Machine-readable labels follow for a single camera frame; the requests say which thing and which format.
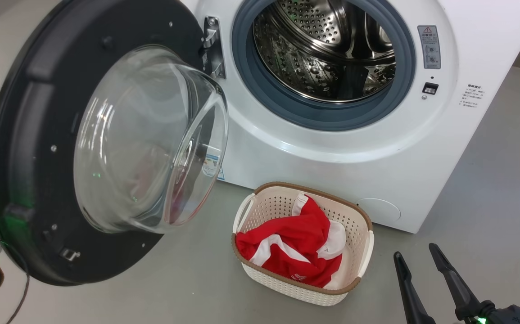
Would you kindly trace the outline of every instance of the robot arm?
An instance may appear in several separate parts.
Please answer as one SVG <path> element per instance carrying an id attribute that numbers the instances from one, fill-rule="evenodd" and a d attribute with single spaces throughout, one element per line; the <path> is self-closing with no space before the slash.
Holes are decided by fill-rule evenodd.
<path id="1" fill-rule="evenodd" d="M 436 268 L 446 279 L 448 289 L 450 289 L 456 304 L 458 320 L 463 320 L 466 324 L 520 324 L 519 306 L 512 305 L 507 308 L 496 309 L 496 306 L 490 300 L 480 303 L 439 246 L 430 243 L 429 248 Z M 412 275 L 400 252 L 394 254 L 394 264 L 400 283 L 407 322 L 409 324 L 435 324 L 434 319 L 427 314 L 414 285 L 412 285 Z"/>

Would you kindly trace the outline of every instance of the white stripe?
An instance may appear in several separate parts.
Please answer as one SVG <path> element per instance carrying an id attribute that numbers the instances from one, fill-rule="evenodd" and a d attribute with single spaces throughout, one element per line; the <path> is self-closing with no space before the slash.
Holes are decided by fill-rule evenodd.
<path id="1" fill-rule="evenodd" d="M 250 259 L 250 262 L 257 266 L 264 265 L 264 262 L 268 261 L 270 256 L 272 256 L 272 252 L 270 251 L 270 246 L 272 244 L 278 244 L 280 250 L 286 253 L 290 258 L 310 263 L 310 261 L 305 258 L 305 256 L 301 255 L 288 244 L 285 244 L 278 234 L 272 234 L 267 238 L 264 238 L 264 240 L 260 242 L 260 246 L 258 246 L 256 253 L 254 253 L 254 256 Z"/>
<path id="2" fill-rule="evenodd" d="M 318 258 L 324 260 L 332 260 L 336 256 L 342 254 L 342 250 L 346 246 L 346 228 L 342 223 L 330 220 L 330 230 L 328 231 L 328 239 L 326 243 L 319 248 Z"/>
<path id="3" fill-rule="evenodd" d="M 294 201 L 294 206 L 292 207 L 292 216 L 299 216 L 302 213 L 302 208 L 306 205 L 307 199 L 308 197 L 305 194 L 298 194 L 296 201 Z"/>
<path id="4" fill-rule="evenodd" d="M 352 273 L 350 273 L 351 268 L 352 253 L 350 252 L 350 249 L 345 247 L 342 251 L 342 262 L 340 262 L 340 267 L 338 268 L 338 271 L 332 273 L 330 282 L 324 286 L 324 289 L 337 290 L 348 285 L 346 280 L 350 278 L 354 279 Z"/>

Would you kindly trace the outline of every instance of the warning label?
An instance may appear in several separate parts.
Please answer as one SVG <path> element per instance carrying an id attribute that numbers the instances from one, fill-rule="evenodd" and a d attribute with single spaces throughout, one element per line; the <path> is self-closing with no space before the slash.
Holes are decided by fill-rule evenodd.
<path id="1" fill-rule="evenodd" d="M 468 84 L 464 93 L 462 93 L 462 98 L 460 99 L 459 105 L 463 107 L 477 108 L 478 104 L 484 98 L 484 90 L 482 87 L 476 84 Z"/>
<path id="2" fill-rule="evenodd" d="M 218 165 L 218 160 L 219 158 L 217 156 L 212 154 L 206 154 L 206 160 L 204 160 L 202 172 L 204 172 L 204 174 L 207 176 L 214 176 L 219 167 L 220 171 L 218 172 L 218 179 L 224 180 L 222 166 Z"/>
<path id="3" fill-rule="evenodd" d="M 438 29 L 434 25 L 424 25 L 418 26 L 418 32 L 424 53 L 424 68 L 440 68 Z"/>

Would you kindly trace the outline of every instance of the white basket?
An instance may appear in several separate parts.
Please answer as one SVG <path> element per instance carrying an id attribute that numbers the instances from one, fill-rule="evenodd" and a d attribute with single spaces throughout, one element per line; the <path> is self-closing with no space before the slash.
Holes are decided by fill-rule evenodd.
<path id="1" fill-rule="evenodd" d="M 235 245 L 237 232 L 247 232 L 270 219 L 290 216 L 299 193 L 313 198 L 329 219 L 342 223 L 346 228 L 350 255 L 342 257 L 350 258 L 350 267 L 342 278 L 341 289 L 323 289 L 276 275 L 244 259 Z M 267 183 L 246 197 L 235 216 L 232 232 L 232 248 L 250 278 L 279 293 L 320 306 L 338 304 L 358 285 L 374 246 L 371 221 L 360 207 L 321 191 L 282 182 Z"/>

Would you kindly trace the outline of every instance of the clothing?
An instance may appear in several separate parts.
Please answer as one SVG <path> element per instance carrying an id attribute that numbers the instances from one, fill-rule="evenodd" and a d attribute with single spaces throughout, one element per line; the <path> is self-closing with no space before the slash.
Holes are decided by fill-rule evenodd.
<path id="1" fill-rule="evenodd" d="M 346 230 L 303 193 L 291 216 L 238 233 L 236 246 L 246 260 L 268 271 L 322 288 L 342 263 Z"/>

